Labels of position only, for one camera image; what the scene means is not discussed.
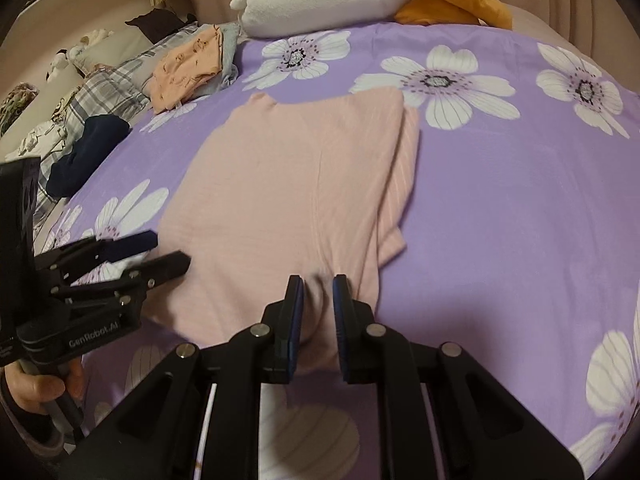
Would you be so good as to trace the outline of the person's left hand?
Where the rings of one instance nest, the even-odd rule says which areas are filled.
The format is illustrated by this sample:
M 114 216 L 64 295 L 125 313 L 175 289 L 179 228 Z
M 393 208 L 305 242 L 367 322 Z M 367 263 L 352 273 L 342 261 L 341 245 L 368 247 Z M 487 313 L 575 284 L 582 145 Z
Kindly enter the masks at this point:
M 44 404 L 69 393 L 76 401 L 84 397 L 85 372 L 81 358 L 68 363 L 68 374 L 64 379 L 49 375 L 29 375 L 20 363 L 14 362 L 3 370 L 11 398 L 22 410 L 44 414 Z

